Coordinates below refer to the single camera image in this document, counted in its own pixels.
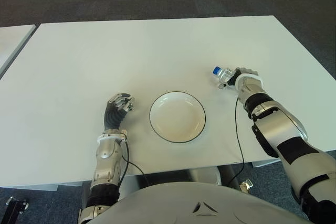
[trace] robotic hand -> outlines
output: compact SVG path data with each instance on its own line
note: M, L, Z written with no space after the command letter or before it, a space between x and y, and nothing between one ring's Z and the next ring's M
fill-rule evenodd
M121 142L126 142L127 131L119 129L126 114L132 110L134 98L121 93L108 102L104 115L105 131L97 139L97 166L86 208L79 214L78 224L94 219L119 199Z
M219 88L236 88L238 100L254 122L252 131L269 156L281 159L303 212L314 223L335 223L335 159L307 143L301 122L262 89L257 72L245 68L224 71L226 80Z

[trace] grey carpet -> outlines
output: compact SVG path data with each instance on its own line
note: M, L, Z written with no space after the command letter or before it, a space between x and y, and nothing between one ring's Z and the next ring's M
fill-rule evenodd
M336 0L0 0L0 27L249 15L274 15L336 78ZM300 214L280 163L256 169L247 165L239 180L246 178L255 184L253 195ZM12 195L31 202L19 223L76 223L81 206L81 188L75 187L57 192L0 189L0 204Z

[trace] white plate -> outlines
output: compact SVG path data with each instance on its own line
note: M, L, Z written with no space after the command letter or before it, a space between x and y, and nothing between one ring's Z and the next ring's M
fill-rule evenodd
M149 117L154 131L174 143L191 141L202 132L205 125L202 105L184 92L170 92L157 98Z

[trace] blue bottle cap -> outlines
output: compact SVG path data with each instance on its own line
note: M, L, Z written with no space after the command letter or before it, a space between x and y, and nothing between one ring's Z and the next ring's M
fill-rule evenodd
M215 67L214 71L212 72L213 74L217 74L221 70L220 67Z

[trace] cable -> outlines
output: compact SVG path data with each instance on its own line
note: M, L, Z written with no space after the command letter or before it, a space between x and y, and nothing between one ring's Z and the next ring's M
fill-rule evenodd
M147 176L146 176L146 174L142 171L142 169L141 169L140 167L138 167L135 163L132 163L131 161L129 161L128 163L130 163L131 165L134 165L134 166L135 166L135 167L142 173L144 179L146 180L147 186L149 186L150 184L149 184L149 181L148 181L148 179L147 179Z
M242 159L243 159L243 166L241 167L240 171L229 181L229 183L227 183L226 186L229 186L231 184L231 182L244 170L245 167L245 160L244 160L244 155L243 155L243 151L241 149L240 146L240 141L239 141L239 137L238 137L238 127L237 127L237 103L238 103L238 98L236 101L236 107L235 107L235 124L236 124L236 136L237 136L237 141L238 141L238 145L239 145L239 149L240 149L240 153L242 154Z
M126 172L127 172L127 169L128 169L128 164L130 163L130 149L128 148L128 143L125 142L125 144L126 144L126 150L127 150L126 168L125 168L125 171L124 171L124 173L122 174L121 179L120 179L120 181L119 181L119 183L118 183L118 188L120 188L121 183L122 183L122 181L123 181L124 178L125 178L125 175L126 175Z

